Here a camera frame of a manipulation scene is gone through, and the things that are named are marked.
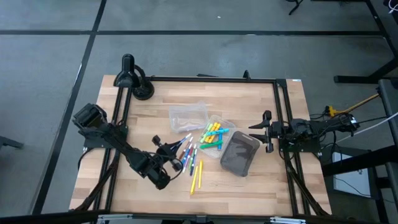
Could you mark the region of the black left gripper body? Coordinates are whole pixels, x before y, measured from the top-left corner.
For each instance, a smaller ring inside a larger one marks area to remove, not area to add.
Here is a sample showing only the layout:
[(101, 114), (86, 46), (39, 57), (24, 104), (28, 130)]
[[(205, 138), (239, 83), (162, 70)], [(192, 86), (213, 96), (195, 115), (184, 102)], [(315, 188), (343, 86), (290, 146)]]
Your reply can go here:
[(156, 150), (156, 154), (160, 155), (160, 157), (163, 159), (164, 163), (170, 162), (172, 164), (174, 171), (176, 171), (176, 172), (182, 170), (181, 160), (178, 159), (178, 156), (177, 157), (171, 156), (171, 150), (163, 147), (164, 144), (161, 143), (160, 137), (158, 137), (158, 135), (155, 135), (152, 138), (152, 142), (158, 147), (158, 149)]

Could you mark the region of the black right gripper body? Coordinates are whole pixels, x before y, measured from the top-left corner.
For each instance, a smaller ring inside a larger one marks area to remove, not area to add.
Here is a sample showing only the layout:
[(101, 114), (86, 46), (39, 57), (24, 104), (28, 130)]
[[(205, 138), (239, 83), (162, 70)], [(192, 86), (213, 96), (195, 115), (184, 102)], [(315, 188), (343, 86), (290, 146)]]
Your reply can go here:
[(272, 143), (272, 139), (280, 139), (282, 136), (282, 130), (284, 127), (284, 123), (280, 121), (273, 121), (271, 122), (272, 119), (272, 113), (269, 110), (265, 110), (265, 112), (262, 115), (263, 121), (263, 127), (266, 129), (266, 153), (272, 153), (274, 151), (274, 145)]

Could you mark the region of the blue thin marker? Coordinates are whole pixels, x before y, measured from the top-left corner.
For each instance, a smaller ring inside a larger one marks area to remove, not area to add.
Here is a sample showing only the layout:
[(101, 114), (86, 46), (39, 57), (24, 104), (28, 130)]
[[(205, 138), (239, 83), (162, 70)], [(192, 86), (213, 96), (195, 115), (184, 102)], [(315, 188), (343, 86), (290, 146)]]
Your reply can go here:
[(188, 159), (188, 156), (190, 155), (191, 149), (192, 149), (192, 143), (189, 144), (189, 148), (187, 149), (187, 151), (186, 151), (186, 153), (185, 153), (185, 155), (184, 155), (184, 157), (182, 159), (183, 165), (185, 165), (185, 163), (186, 163), (186, 161)]

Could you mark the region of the green thin marker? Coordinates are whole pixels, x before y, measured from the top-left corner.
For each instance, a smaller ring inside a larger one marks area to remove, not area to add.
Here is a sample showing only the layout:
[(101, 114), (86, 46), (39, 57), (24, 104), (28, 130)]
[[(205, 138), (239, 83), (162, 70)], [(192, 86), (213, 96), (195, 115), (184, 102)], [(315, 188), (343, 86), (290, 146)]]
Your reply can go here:
[(193, 164), (193, 160), (194, 160), (194, 157), (195, 157), (196, 148), (197, 148), (197, 145), (194, 144), (194, 146), (193, 146), (193, 151), (192, 151), (191, 158), (190, 158), (190, 163), (189, 163), (189, 165), (188, 165), (188, 170), (189, 170), (189, 171), (191, 171), (191, 169), (192, 169), (192, 164)]

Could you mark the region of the light green highlighter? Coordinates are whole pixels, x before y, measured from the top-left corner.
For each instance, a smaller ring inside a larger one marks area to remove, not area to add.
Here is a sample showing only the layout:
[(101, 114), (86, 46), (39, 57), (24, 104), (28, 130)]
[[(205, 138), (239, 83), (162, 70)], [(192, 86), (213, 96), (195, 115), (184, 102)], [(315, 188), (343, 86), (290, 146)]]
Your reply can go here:
[(207, 132), (209, 132), (209, 131), (212, 129), (212, 127), (213, 127), (213, 123), (208, 123), (208, 124), (207, 124), (207, 126), (206, 126), (206, 128), (205, 128), (203, 134), (202, 134), (201, 137), (200, 137), (200, 140), (199, 140), (199, 143), (200, 143), (200, 144), (203, 144), (203, 142), (204, 142), (205, 139), (206, 139), (206, 134), (207, 134)]

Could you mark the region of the cyan highlighter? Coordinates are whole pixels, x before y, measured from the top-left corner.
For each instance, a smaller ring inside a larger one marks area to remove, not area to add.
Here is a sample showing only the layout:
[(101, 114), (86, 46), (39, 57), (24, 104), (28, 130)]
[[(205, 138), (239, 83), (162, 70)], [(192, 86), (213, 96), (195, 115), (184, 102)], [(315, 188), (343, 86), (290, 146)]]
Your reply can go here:
[(220, 130), (217, 130), (217, 131), (208, 131), (208, 132), (205, 134), (205, 136), (217, 135), (217, 134), (227, 133), (227, 132), (229, 132), (229, 129), (228, 129), (228, 128), (226, 128), (226, 129), (220, 129)]

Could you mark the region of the dark grey container lid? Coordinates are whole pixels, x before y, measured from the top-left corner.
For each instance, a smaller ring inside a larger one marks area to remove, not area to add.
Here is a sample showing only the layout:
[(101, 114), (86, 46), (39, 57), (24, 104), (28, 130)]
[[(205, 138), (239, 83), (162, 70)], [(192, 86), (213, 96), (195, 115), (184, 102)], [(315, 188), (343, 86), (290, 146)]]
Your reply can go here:
[(257, 139), (235, 131), (221, 156), (221, 167), (236, 176), (246, 177), (259, 146)]

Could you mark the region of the clear plastic bin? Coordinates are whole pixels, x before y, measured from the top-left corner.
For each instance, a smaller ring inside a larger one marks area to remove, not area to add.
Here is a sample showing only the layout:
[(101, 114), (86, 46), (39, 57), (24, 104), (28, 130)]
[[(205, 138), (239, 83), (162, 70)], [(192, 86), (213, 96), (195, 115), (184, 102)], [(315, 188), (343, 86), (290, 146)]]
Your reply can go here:
[(231, 139), (234, 131), (236, 130), (236, 127), (233, 123), (231, 123), (227, 120), (224, 120), (220, 116), (217, 116), (217, 115), (212, 115), (210, 117), (210, 119), (208, 120), (208, 123), (220, 123), (221, 127), (219, 128), (219, 130), (226, 129), (226, 128), (229, 129), (229, 132), (227, 132), (227, 133), (221, 133), (221, 134), (215, 135), (213, 142), (220, 141), (220, 140), (223, 141), (223, 144), (219, 145), (218, 147), (209, 147), (206, 149), (200, 149), (201, 144), (199, 143), (199, 140), (200, 140), (200, 137), (203, 134), (206, 127), (204, 127), (204, 130), (197, 141), (197, 146), (198, 146), (199, 150), (204, 152), (207, 156), (210, 156), (214, 159), (219, 159), (223, 155), (224, 150), (226, 149), (226, 147), (229, 143), (229, 140)]
[(208, 124), (208, 110), (204, 101), (169, 107), (170, 128), (182, 133), (204, 128)]

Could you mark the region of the black desk lamp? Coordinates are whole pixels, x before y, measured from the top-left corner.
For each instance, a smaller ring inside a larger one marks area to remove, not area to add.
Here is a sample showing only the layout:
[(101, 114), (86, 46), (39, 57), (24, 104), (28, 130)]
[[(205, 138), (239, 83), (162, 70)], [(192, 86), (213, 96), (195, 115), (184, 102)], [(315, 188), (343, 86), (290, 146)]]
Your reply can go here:
[(135, 58), (131, 54), (122, 56), (122, 69), (114, 79), (113, 86), (129, 88), (138, 100), (148, 100), (155, 90), (145, 71), (135, 64)]

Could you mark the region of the white box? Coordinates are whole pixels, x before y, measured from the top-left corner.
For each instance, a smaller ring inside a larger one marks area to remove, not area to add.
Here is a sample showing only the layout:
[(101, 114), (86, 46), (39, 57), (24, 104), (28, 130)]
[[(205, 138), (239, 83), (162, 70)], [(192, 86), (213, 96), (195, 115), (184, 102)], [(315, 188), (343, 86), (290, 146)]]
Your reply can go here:
[(368, 169), (360, 169), (333, 176), (333, 189), (371, 198)]

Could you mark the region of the black table leg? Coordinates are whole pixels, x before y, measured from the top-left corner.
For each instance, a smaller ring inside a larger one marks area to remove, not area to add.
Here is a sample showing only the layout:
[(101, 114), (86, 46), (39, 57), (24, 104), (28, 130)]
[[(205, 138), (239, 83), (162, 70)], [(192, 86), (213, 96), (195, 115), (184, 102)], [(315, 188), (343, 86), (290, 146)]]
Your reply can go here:
[(389, 72), (398, 68), (398, 58), (394, 58), (387, 62), (381, 68), (368, 76), (342, 76), (333, 77), (335, 83), (357, 83), (357, 84), (377, 84), (378, 80), (385, 77)]

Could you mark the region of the black stand leg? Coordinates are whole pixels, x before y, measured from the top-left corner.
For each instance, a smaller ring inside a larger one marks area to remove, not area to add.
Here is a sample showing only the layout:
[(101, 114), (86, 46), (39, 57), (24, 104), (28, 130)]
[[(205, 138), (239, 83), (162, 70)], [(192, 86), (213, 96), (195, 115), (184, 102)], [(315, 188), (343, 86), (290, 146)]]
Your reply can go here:
[(287, 2), (295, 3), (295, 6), (290, 10), (289, 15), (291, 16), (301, 5), (303, 0), (286, 0)]

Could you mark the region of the black floor stand foot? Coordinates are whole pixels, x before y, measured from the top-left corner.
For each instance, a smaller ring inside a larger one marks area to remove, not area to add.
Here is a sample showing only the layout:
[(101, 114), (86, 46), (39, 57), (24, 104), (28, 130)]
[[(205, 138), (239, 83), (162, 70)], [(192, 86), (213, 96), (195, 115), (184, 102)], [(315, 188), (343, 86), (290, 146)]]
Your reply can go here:
[(0, 136), (0, 150), (3, 146), (10, 146), (16, 149), (22, 149), (24, 144), (9, 138), (6, 138), (4, 136)]

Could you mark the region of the silver metal bracket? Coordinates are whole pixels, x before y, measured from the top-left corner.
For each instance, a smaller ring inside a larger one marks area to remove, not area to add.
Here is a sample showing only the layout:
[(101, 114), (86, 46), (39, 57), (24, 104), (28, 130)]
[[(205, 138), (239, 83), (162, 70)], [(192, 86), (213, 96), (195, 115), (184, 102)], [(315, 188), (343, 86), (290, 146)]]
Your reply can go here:
[(133, 214), (125, 214), (125, 213), (99, 215), (96, 224), (109, 224), (110, 221), (132, 220), (133, 217), (134, 217)]
[(270, 217), (270, 224), (307, 224), (306, 220), (286, 217)]

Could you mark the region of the black desk frame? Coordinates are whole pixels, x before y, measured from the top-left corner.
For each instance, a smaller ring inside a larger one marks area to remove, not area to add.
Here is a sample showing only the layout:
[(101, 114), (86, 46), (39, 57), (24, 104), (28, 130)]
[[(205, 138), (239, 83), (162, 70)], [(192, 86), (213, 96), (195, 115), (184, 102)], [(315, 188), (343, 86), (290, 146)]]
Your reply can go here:
[[(375, 150), (342, 147), (343, 160), (336, 153), (328, 153), (335, 160), (323, 162), (322, 171), (331, 200), (331, 212), (344, 219), (398, 224), (398, 78), (378, 81), (376, 90), (382, 100), (385, 115), (374, 125), (370, 121), (359, 131), (365, 142), (386, 140), (390, 146)], [(333, 176), (360, 169), (368, 169), (371, 198), (333, 189)]]

